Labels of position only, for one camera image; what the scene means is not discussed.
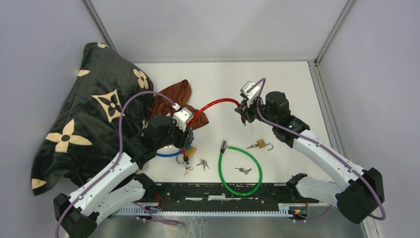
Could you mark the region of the small brass padlock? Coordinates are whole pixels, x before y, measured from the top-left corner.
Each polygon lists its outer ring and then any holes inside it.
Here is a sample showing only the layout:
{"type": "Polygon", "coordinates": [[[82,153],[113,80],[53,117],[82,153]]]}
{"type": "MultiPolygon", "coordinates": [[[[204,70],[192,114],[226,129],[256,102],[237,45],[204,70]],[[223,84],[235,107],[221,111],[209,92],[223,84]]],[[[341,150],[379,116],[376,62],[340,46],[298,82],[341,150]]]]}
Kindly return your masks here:
{"type": "Polygon", "coordinates": [[[267,147],[267,151],[270,151],[274,148],[274,145],[272,143],[266,143],[263,139],[257,140],[255,144],[250,145],[247,147],[247,149],[253,149],[253,148],[265,148],[267,147]]]}

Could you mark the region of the blue cable lock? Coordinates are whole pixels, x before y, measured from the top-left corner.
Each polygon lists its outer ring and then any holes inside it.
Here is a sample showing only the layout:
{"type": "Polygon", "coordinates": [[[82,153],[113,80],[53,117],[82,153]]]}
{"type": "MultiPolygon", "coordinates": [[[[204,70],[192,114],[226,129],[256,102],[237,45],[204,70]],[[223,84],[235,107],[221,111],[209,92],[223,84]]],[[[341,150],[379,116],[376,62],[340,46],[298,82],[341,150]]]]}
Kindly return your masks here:
{"type": "MultiPolygon", "coordinates": [[[[191,145],[192,145],[192,141],[187,144],[185,149],[190,148],[191,145]]],[[[176,157],[176,156],[181,155],[181,154],[183,154],[183,150],[179,149],[177,152],[168,152],[168,153],[157,152],[156,156],[163,157],[163,158],[170,158],[170,157],[176,157]]]]}

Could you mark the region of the red lock key bunch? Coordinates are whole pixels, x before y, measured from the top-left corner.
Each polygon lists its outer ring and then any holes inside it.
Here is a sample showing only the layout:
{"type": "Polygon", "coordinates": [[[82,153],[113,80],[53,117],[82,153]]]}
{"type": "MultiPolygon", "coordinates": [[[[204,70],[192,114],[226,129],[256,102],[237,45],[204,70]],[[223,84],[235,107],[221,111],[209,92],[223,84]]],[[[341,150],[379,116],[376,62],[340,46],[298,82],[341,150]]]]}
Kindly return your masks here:
{"type": "Polygon", "coordinates": [[[183,175],[184,177],[187,176],[188,174],[190,174],[193,171],[194,168],[193,167],[186,167],[185,169],[186,169],[186,171],[183,175]]]}

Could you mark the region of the red cable lock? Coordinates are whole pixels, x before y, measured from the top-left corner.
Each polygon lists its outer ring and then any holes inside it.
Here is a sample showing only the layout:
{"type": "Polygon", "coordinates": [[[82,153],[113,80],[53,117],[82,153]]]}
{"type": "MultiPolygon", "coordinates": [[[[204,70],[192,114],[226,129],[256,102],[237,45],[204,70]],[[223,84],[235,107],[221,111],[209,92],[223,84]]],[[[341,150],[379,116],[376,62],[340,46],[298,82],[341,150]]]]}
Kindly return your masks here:
{"type": "MultiPolygon", "coordinates": [[[[237,100],[232,99],[232,98],[221,98],[221,99],[214,100],[214,101],[204,105],[199,110],[192,111],[192,117],[186,121],[187,128],[191,129],[191,131],[193,131],[193,129],[194,129],[193,124],[195,123],[195,121],[197,121],[201,117],[201,115],[203,115],[205,113],[206,110],[208,110],[209,108],[211,108],[211,107],[213,107],[217,104],[225,103],[225,102],[233,103],[236,107],[240,106],[240,103],[237,100]]],[[[187,150],[191,146],[192,140],[193,139],[191,139],[189,142],[187,142],[187,144],[184,148],[180,149],[180,155],[182,155],[183,160],[182,160],[182,162],[179,162],[178,158],[177,158],[176,162],[178,164],[185,165],[186,167],[189,166],[189,160],[190,160],[191,157],[187,154],[187,150]]]]}

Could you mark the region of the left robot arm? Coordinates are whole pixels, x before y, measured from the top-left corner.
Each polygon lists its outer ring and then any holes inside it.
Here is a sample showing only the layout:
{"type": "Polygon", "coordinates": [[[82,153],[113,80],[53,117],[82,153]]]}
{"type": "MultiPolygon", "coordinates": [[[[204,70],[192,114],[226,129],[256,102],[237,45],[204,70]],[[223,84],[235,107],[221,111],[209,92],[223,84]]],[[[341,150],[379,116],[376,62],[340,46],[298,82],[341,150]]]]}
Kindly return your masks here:
{"type": "Polygon", "coordinates": [[[142,183],[135,172],[165,146],[186,148],[194,139],[188,126],[192,117],[186,110],[173,117],[155,116],[89,182],[69,195],[56,196],[53,204],[59,228],[71,238],[87,238],[102,220],[127,203],[153,200],[155,187],[142,183]]]}

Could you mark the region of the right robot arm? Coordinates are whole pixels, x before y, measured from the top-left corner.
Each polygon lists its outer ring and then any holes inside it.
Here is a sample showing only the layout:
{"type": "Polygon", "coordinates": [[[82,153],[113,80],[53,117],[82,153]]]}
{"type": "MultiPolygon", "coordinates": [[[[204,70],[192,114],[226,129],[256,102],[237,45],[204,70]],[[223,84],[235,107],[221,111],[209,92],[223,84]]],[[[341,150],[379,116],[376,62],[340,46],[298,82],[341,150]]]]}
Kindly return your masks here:
{"type": "Polygon", "coordinates": [[[313,198],[337,208],[354,224],[365,218],[384,220],[384,187],[382,174],[351,162],[325,144],[310,127],[291,114],[289,101],[282,92],[274,91],[263,100],[257,93],[241,92],[243,101],[235,109],[242,122],[255,120],[272,126],[275,137],[305,155],[332,179],[331,182],[299,174],[289,180],[286,196],[292,202],[313,198]]]}

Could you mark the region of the large brass padlock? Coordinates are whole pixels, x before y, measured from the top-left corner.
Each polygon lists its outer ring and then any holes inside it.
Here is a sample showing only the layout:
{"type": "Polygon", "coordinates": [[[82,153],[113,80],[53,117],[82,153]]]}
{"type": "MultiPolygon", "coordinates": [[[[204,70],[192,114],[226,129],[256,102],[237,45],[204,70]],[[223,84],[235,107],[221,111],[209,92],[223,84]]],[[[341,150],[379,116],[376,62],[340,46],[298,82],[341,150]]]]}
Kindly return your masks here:
{"type": "Polygon", "coordinates": [[[180,165],[189,166],[190,160],[194,156],[197,149],[193,146],[190,146],[187,149],[184,149],[182,151],[179,151],[180,154],[176,156],[176,162],[180,165]]]}

